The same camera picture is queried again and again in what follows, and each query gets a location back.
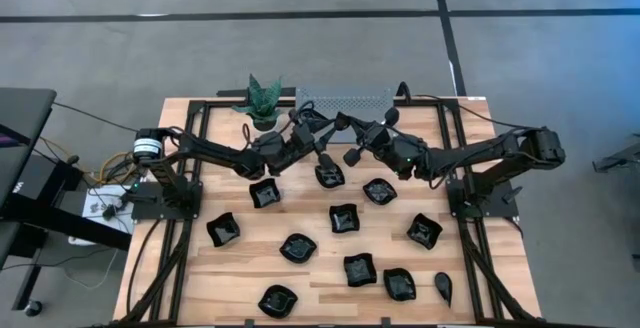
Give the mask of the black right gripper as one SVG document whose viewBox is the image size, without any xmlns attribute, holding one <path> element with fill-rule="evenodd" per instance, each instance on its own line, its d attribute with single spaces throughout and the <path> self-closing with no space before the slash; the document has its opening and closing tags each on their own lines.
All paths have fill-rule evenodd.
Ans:
<svg viewBox="0 0 640 328">
<path fill-rule="evenodd" d="M 395 136 L 389 133 L 399 121 L 399 111 L 395 107 L 389 108 L 381 124 L 374 124 L 367 128 L 361 145 L 350 148 L 344 155 L 343 161 L 349 167 L 360 162 L 362 154 L 369 151 L 374 158 L 399 178 L 426 178 L 428 176 L 428 146 L 419 137 L 397 132 Z"/>
</svg>

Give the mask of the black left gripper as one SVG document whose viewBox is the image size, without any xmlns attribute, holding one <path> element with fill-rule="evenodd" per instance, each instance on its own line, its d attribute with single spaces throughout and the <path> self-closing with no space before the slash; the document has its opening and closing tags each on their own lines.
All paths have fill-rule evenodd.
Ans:
<svg viewBox="0 0 640 328">
<path fill-rule="evenodd" d="M 319 138 L 321 147 L 326 147 L 333 135 L 350 126 L 350 118 L 338 112 L 332 120 L 325 120 L 320 124 L 324 133 Z M 304 158 L 315 149 L 314 131 L 308 123 L 293 126 L 290 137 L 284 140 L 281 133 L 272 131 L 261 135 L 251 143 L 251 150 L 258 153 L 264 160 L 271 176 L 279 176 L 284 170 Z M 334 170 L 335 162 L 329 154 L 318 154 L 318 163 L 322 170 Z"/>
</svg>

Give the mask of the grey perforated metal shelf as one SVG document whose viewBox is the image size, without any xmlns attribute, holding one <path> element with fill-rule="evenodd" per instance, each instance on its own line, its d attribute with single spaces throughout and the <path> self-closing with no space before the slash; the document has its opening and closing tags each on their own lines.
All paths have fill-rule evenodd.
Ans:
<svg viewBox="0 0 640 328">
<path fill-rule="evenodd" d="M 386 111 L 393 106 L 394 93 L 391 88 L 374 87 L 366 91 L 362 87 L 300 86 L 296 88 L 296 107 L 307 101 L 328 119 L 341 112 L 362 121 L 381 121 Z"/>
</svg>

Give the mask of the snake plant in white pot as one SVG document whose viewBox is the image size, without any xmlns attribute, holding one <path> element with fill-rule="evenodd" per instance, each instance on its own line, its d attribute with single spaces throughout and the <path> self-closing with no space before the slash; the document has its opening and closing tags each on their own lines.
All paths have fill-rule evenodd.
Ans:
<svg viewBox="0 0 640 328">
<path fill-rule="evenodd" d="M 276 126 L 280 110 L 279 99 L 282 93 L 282 79 L 278 78 L 263 88 L 253 74 L 249 75 L 247 100 L 243 106 L 234 105 L 235 112 L 249 116 L 255 129 L 266 132 Z"/>
</svg>

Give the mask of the black floor stand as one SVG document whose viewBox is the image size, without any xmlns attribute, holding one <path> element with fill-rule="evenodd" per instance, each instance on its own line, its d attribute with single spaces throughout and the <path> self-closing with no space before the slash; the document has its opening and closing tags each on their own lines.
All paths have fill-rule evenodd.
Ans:
<svg viewBox="0 0 640 328">
<path fill-rule="evenodd" d="M 637 142 L 616 153 L 593 161 L 592 167 L 594 171 L 596 173 L 606 173 L 614 168 L 640 165 L 640 133 L 634 133 L 633 136 L 638 138 Z"/>
</svg>

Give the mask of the black desk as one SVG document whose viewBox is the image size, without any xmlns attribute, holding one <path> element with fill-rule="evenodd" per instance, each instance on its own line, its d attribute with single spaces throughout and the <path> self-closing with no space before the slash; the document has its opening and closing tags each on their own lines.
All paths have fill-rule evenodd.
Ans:
<svg viewBox="0 0 640 328">
<path fill-rule="evenodd" d="M 12 309 L 24 310 L 43 265 L 48 233 L 63 233 L 126 251 L 131 235 L 56 206 L 84 173 L 73 159 L 34 155 L 57 93 L 51 89 L 0 87 L 0 270 L 8 256 L 28 258 Z"/>
</svg>

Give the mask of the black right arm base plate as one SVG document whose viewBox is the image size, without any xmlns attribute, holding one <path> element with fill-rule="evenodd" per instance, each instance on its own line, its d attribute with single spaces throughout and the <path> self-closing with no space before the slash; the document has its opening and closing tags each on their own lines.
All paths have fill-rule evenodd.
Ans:
<svg viewBox="0 0 640 328">
<path fill-rule="evenodd" d="M 509 181 L 498 184 L 488 195 L 476 198 L 466 194 L 463 180 L 446 183 L 446 192 L 453 216 L 464 219 L 481 217 L 514 218 L 519 215 L 515 197 L 522 190 Z"/>
</svg>

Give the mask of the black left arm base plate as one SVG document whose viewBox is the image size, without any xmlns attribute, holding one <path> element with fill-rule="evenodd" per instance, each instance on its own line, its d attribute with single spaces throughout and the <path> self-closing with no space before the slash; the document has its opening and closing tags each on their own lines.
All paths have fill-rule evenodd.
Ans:
<svg viewBox="0 0 640 328">
<path fill-rule="evenodd" d="M 157 182 L 143 182 L 130 196 L 134 220 L 191 220 L 199 216 L 202 203 L 201 182 L 188 182 L 180 193 L 166 193 Z"/>
</svg>

